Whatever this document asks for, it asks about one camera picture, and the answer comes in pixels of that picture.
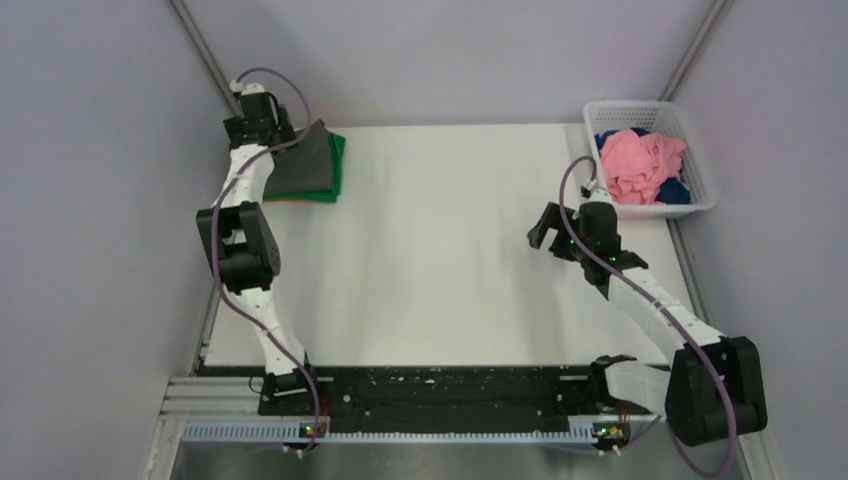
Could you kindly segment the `folded green t-shirt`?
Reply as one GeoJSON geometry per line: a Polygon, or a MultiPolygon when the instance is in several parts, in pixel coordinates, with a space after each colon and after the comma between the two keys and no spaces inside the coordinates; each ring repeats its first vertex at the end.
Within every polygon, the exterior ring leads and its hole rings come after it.
{"type": "Polygon", "coordinates": [[[335,203],[341,194],[346,139],[315,125],[291,150],[275,153],[265,201],[335,203]]]}

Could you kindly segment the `corner metal post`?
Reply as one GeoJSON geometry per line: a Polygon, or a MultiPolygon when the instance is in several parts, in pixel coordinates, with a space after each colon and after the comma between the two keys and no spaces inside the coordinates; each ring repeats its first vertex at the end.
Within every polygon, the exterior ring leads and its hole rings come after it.
{"type": "Polygon", "coordinates": [[[659,96],[659,101],[674,100],[695,67],[699,57],[721,25],[724,17],[734,4],[734,0],[715,0],[711,2],[709,10],[659,96]]]}
{"type": "Polygon", "coordinates": [[[228,131],[228,135],[231,136],[236,132],[236,123],[242,116],[242,110],[238,101],[234,97],[234,94],[230,90],[229,81],[225,77],[223,69],[217,62],[217,59],[204,38],[202,31],[194,20],[187,3],[183,0],[167,0],[166,3],[185,33],[189,45],[200,60],[218,97],[223,101],[226,109],[228,110],[228,115],[224,120],[224,124],[228,131]]]}

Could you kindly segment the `dark grey t-shirt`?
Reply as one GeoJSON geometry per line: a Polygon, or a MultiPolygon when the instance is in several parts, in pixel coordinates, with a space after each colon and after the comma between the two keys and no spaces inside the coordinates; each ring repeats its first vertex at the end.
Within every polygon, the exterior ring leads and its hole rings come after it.
{"type": "Polygon", "coordinates": [[[287,150],[272,154],[274,169],[263,199],[291,198],[298,194],[328,192],[334,185],[335,167],[330,132],[322,119],[316,120],[305,138],[287,150]]]}

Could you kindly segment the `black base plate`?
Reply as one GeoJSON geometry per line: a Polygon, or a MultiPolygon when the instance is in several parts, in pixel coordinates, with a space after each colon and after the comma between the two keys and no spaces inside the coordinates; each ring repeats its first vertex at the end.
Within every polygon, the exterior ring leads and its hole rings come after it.
{"type": "Polygon", "coordinates": [[[313,366],[315,394],[302,377],[275,380],[260,367],[203,367],[201,373],[260,379],[256,413],[320,413],[332,433],[563,433],[579,416],[647,412],[602,399],[587,366],[313,366]]]}

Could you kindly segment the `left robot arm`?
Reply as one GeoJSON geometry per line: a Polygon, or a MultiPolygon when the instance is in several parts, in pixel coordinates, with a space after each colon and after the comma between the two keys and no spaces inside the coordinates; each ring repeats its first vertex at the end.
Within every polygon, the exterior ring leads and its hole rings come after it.
{"type": "Polygon", "coordinates": [[[307,375],[308,355],[274,290],[281,254],[262,210],[274,155],[296,136],[275,95],[259,84],[238,85],[240,114],[224,122],[230,167],[213,205],[195,220],[220,299],[254,328],[265,362],[262,394],[283,398],[297,413],[319,404],[307,375]]]}

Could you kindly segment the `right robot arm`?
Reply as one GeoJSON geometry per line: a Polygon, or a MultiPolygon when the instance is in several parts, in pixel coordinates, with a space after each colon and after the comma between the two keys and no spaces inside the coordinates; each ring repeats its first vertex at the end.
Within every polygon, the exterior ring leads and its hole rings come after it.
{"type": "Polygon", "coordinates": [[[729,337],[666,291],[638,254],[625,250],[609,203],[578,209],[550,202],[528,231],[539,249],[577,263],[585,281],[623,311],[660,350],[670,369],[628,355],[602,356],[586,385],[589,404],[612,412],[624,401],[664,417],[676,438],[694,447],[759,432],[769,422],[759,350],[745,336],[729,337]]]}

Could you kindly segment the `right corner metal post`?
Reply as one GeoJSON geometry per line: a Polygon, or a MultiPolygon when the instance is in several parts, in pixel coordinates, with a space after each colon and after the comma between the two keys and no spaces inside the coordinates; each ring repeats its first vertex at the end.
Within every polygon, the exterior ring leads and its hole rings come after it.
{"type": "Polygon", "coordinates": [[[711,2],[709,10],[659,96],[659,101],[674,100],[695,67],[699,57],[721,25],[724,17],[734,4],[734,0],[715,0],[711,2]]]}

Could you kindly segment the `aluminium frame rail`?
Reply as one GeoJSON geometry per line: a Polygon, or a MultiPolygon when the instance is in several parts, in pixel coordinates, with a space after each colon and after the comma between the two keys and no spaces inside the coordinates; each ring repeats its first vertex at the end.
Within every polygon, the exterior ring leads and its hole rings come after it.
{"type": "Polygon", "coordinates": [[[254,377],[174,377],[160,407],[163,418],[257,417],[260,388],[254,377]]]}

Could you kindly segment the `left corner metal post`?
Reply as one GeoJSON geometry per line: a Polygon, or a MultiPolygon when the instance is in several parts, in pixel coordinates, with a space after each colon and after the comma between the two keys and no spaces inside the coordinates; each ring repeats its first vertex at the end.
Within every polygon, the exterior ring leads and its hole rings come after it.
{"type": "Polygon", "coordinates": [[[225,77],[223,69],[217,62],[217,59],[204,38],[202,31],[194,20],[187,3],[183,0],[167,0],[166,3],[185,33],[189,45],[200,60],[218,97],[223,101],[226,109],[228,110],[228,115],[224,120],[224,124],[228,131],[228,135],[231,136],[236,132],[236,123],[242,116],[242,110],[238,101],[234,97],[234,94],[230,90],[229,81],[225,77]]]}

